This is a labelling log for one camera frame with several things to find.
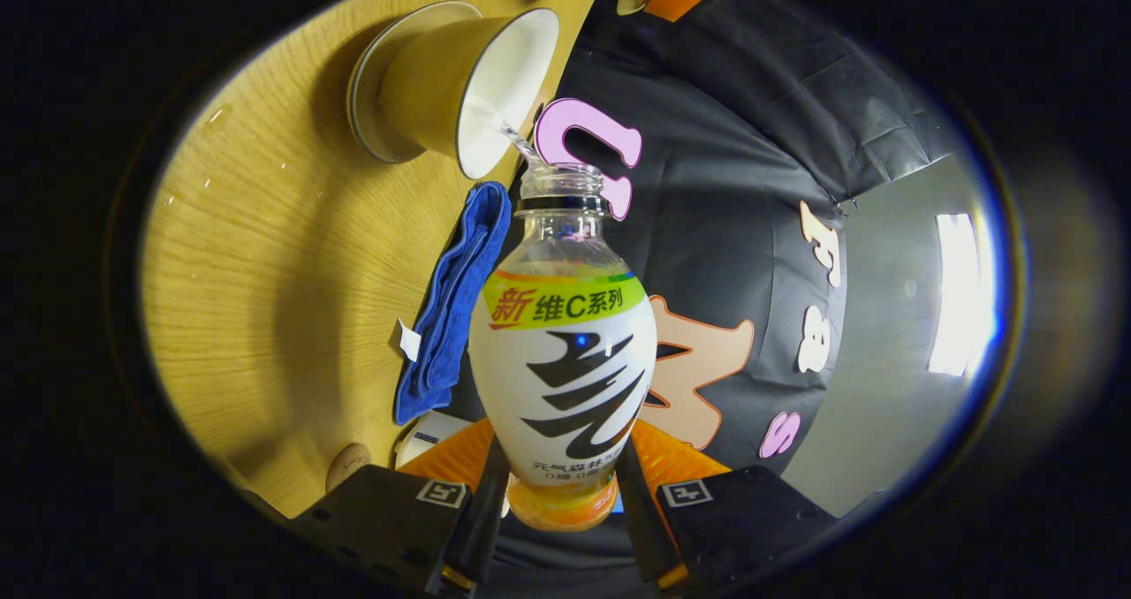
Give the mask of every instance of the yellow-green label band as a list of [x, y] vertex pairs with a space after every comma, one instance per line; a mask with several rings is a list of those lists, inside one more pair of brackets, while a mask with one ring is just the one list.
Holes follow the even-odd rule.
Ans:
[[483, 286], [493, 330], [532, 330], [596, 321], [645, 300], [633, 274], [615, 277], [537, 277], [494, 270]]

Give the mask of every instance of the wood grain surface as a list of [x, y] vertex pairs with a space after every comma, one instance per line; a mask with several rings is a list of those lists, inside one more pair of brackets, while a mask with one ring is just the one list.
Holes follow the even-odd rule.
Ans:
[[[368, 42], [437, 1], [342, 0], [266, 47], [202, 106], [155, 192], [143, 305], [158, 374], [201, 450], [288, 518], [348, 443], [390, 463], [396, 320], [415, 321], [473, 184], [433, 153], [381, 164], [345, 115]], [[535, 107], [552, 99], [593, 0], [467, 1], [558, 12]], [[509, 151], [487, 180], [517, 164]]]

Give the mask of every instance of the bottle label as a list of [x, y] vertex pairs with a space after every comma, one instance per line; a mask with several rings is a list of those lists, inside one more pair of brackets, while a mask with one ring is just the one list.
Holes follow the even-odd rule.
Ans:
[[[473, 313], [468, 353], [487, 418], [511, 470], [529, 484], [606, 481], [656, 365], [644, 286], [631, 274], [516, 277], [497, 270]], [[529, 293], [521, 313], [500, 312], [504, 296], [521, 293]], [[590, 305], [604, 306], [590, 314]]]
[[615, 277], [537, 277], [497, 269], [483, 286], [493, 330], [533, 330], [598, 321], [645, 300], [631, 272]]

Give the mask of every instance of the black background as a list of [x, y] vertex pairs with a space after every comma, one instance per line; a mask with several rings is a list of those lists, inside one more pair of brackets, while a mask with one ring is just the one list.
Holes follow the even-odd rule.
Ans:
[[[85, 594], [373, 593], [235, 503], [191, 454], [166, 443], [159, 420], [147, 426], [137, 409], [145, 397], [119, 381], [102, 312], [109, 208], [155, 112], [199, 68], [331, 1], [3, 0], [15, 95], [6, 133], [14, 163], [5, 170], [16, 222], [6, 260], [17, 272], [8, 333], [16, 381], [6, 390], [16, 530], [6, 540], [6, 585], [17, 594], [72, 584]], [[1003, 156], [1024, 153], [1043, 120], [1126, 208], [1125, 0], [804, 2], [961, 95]], [[907, 515], [768, 590], [1126, 588], [1123, 370], [1125, 361], [1098, 406], [1007, 489], [972, 502], [959, 474]]]

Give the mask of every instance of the orange bottle bottom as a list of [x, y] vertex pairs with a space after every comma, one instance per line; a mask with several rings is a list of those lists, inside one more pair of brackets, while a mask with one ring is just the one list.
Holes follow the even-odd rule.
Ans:
[[507, 488], [510, 510], [534, 530], [578, 532], [605, 521], [616, 505], [616, 478], [605, 486], [537, 486], [513, 479]]

